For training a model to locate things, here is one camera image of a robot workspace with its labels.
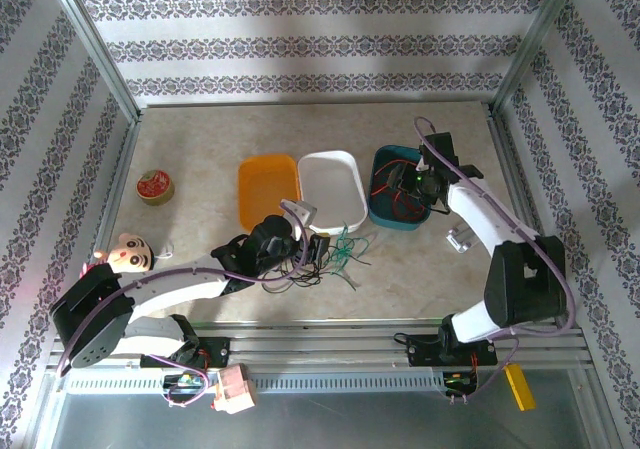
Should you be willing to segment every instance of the red wire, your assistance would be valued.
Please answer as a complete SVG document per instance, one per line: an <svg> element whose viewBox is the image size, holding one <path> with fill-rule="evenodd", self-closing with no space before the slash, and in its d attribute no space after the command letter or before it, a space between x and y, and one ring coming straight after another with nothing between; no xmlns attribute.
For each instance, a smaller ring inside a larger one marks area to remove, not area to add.
<svg viewBox="0 0 640 449"><path fill-rule="evenodd" d="M377 196L377 195L378 195L378 194L380 194L382 191L384 191L387 187L389 187L389 186L387 186L387 185L385 184L385 185L384 185L384 186L382 186L380 189L378 189L378 190L376 190L376 191L373 191L373 192L371 193L371 197L373 197L373 196Z"/></svg>
<svg viewBox="0 0 640 449"><path fill-rule="evenodd" d="M383 170L385 170L386 168L388 168L392 164L398 164L398 163L411 164L412 166L416 166L417 165L415 162L407 161L405 159L394 159L393 161L387 162L385 165L383 165L381 168L379 168L374 173L374 175L373 175L374 176L374 182L375 182L375 178L377 176L379 176L380 173ZM382 194L387 189L391 189L391 188L385 183L381 187L378 187L377 189L373 190L371 192L371 197L377 196L378 194ZM415 201L417 203L417 205L414 206L414 204L410 201L411 197L409 197L406 193L404 193L404 192L402 192L400 190L397 190L395 195L391 191L389 191L388 195L389 195L389 197L393 197L393 202L391 204L391 210L393 212L394 217L396 219L398 219L399 221L415 222L415 221L420 220L423 217L424 211L425 211L426 208L422 204L418 203L418 201ZM404 214L400 213L400 211L398 209L398 203L400 203L400 204L402 204L402 206L404 206Z"/></svg>
<svg viewBox="0 0 640 449"><path fill-rule="evenodd" d="M384 166L382 166L380 169L378 169L374 176L377 176L378 174L380 174L384 169L386 169L387 167L389 167L391 164L397 164L398 162L403 162L405 164L411 164L412 166L417 166L418 164L416 164L415 162L411 162L411 161L406 161L404 159L394 159L393 161L387 162Z"/></svg>
<svg viewBox="0 0 640 449"><path fill-rule="evenodd" d="M204 349L200 349L198 351L198 354L200 354L202 357L204 357L204 370L206 371L207 369L209 369L209 363L211 362L211 356Z"/></svg>

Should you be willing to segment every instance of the plastic container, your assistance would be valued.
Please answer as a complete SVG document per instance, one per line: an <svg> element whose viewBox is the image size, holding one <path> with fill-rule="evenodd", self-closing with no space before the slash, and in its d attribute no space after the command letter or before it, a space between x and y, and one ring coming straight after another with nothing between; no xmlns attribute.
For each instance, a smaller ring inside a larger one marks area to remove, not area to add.
<svg viewBox="0 0 640 449"><path fill-rule="evenodd" d="M367 200L356 160L345 151L316 152L298 161L302 200L318 212L309 227L337 235L353 232L367 218Z"/></svg>
<svg viewBox="0 0 640 449"><path fill-rule="evenodd" d="M383 146L378 149L373 158L373 169L371 171L371 182L369 183L367 197L369 217L378 226L398 229L400 231L414 231L420 227L420 224L427 220L430 211L425 211L424 217L417 221L401 221L393 214L393 198L390 195L381 193L371 197L376 171L394 159L405 159L418 163L420 161L420 151L413 147L403 146Z"/></svg>
<svg viewBox="0 0 640 449"><path fill-rule="evenodd" d="M145 172L136 183L136 193L145 204L161 206L173 197L175 186L164 171L154 169Z"/></svg>
<svg viewBox="0 0 640 449"><path fill-rule="evenodd" d="M286 154L250 157L238 168L238 212L247 232L271 215L282 215L282 199L300 199L296 161Z"/></svg>

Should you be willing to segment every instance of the teal plastic bowl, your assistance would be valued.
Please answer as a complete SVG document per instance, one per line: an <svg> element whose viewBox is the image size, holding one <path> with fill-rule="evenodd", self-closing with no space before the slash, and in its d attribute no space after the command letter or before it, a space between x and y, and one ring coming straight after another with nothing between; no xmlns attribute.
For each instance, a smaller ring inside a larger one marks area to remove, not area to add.
<svg viewBox="0 0 640 449"><path fill-rule="evenodd" d="M378 226L397 229L399 231L415 231L420 227L420 224L428 219L431 213L430 210L426 210L424 217L417 221L402 221L393 214L393 198L390 195L383 192L371 197L376 171L394 159L405 159L417 164L420 161L420 151L413 147L403 146L383 146L378 149L373 158L373 169L371 170L371 181L369 182L369 193L367 196L369 217Z"/></svg>

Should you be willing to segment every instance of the glass panel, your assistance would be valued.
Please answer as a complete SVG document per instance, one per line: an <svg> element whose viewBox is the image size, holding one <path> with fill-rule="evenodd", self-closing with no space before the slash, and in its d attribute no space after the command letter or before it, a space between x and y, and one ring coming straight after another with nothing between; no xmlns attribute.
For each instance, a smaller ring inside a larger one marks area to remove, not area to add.
<svg viewBox="0 0 640 449"><path fill-rule="evenodd" d="M564 371L531 371L537 408L520 412L505 379L467 406L437 393L262 395L235 415L158 396L68 396L54 447L588 447Z"/></svg>

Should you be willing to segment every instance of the white wall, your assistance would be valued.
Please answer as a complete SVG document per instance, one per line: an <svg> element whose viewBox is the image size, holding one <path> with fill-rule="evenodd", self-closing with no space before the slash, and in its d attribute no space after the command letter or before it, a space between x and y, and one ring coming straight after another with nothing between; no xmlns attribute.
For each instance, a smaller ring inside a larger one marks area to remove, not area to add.
<svg viewBox="0 0 640 449"><path fill-rule="evenodd" d="M127 121L57 0L0 0L0 448L21 447Z"/></svg>
<svg viewBox="0 0 640 449"><path fill-rule="evenodd" d="M568 0L504 115L625 447L640 445L637 1Z"/></svg>
<svg viewBox="0 0 640 449"><path fill-rule="evenodd" d="M84 0L141 106L489 100L541 0Z"/></svg>

